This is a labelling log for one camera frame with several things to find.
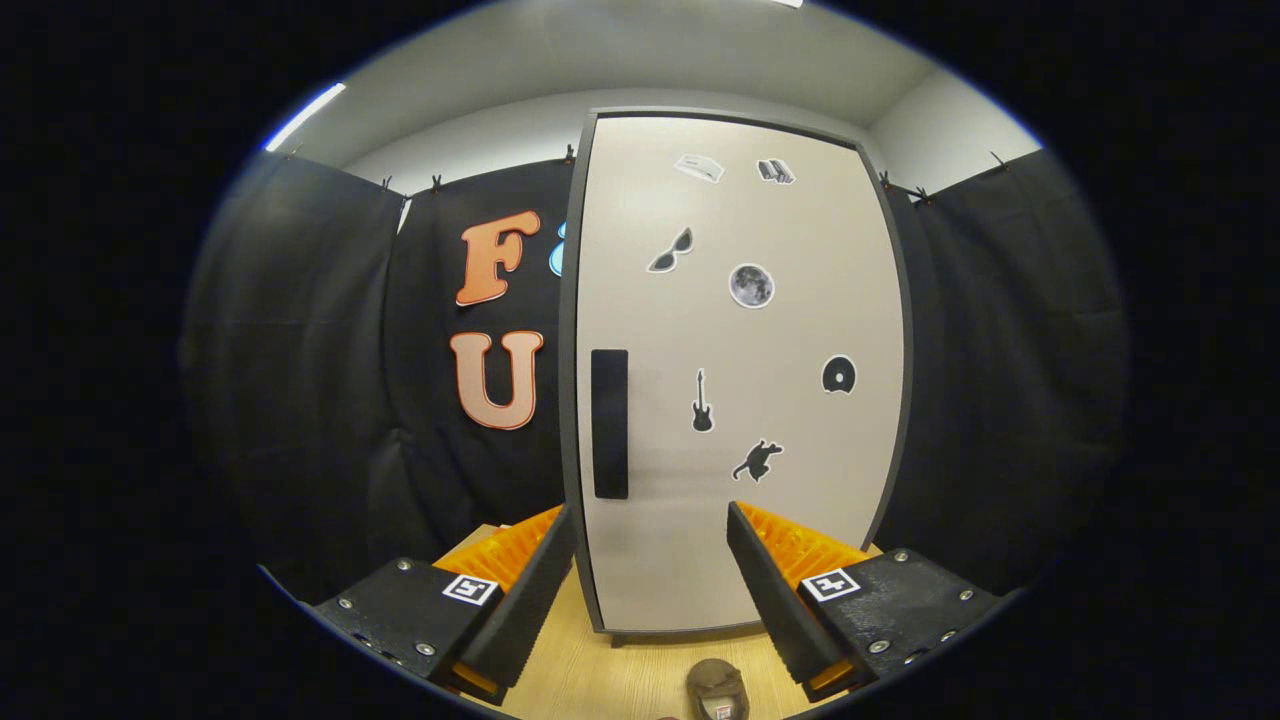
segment ceiling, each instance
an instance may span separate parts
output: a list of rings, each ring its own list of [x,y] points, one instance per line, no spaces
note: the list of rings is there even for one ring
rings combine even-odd
[[[625,87],[781,102],[870,127],[937,65],[813,3],[506,0],[374,58],[284,149],[332,167],[468,113]]]

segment brown object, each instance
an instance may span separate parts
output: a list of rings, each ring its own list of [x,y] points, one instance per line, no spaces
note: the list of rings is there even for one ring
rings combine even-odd
[[[750,715],[742,674],[723,660],[709,659],[694,665],[686,687],[700,720],[748,720]]]

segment white wall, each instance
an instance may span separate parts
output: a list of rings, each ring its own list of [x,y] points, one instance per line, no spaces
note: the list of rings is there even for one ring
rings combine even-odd
[[[440,182],[448,183],[563,158],[570,143],[577,155],[586,113],[591,108],[620,105],[712,108],[794,122],[849,137],[863,145],[874,168],[884,167],[872,133],[835,118],[737,95],[635,88],[568,92],[489,108],[401,138],[343,169],[378,183],[390,176],[390,190],[413,195],[431,187],[433,174],[443,176]]]
[[[927,192],[1041,149],[1029,132],[969,83],[938,69],[872,124],[891,183]]]

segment moon sticker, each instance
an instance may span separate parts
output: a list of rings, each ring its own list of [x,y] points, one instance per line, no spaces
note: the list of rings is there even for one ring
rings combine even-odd
[[[744,263],[730,273],[728,293],[742,307],[758,310],[773,300],[773,277],[759,265]]]

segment orange letter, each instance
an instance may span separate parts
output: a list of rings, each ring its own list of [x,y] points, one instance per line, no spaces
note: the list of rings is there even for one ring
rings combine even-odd
[[[484,388],[484,354],[493,342],[484,333],[458,333],[449,338],[449,347],[458,361],[458,400],[467,416],[486,428],[513,430],[534,416],[538,405],[534,383],[534,352],[543,346],[543,336],[518,331],[502,336],[502,346],[511,352],[511,404],[494,405]]]
[[[507,281],[498,279],[498,263],[509,273],[520,266],[520,236],[534,234],[541,227],[538,213],[525,210],[518,215],[467,228],[462,240],[467,242],[467,272],[458,291],[458,305],[467,306],[502,297]],[[502,245],[498,237],[509,233]]]

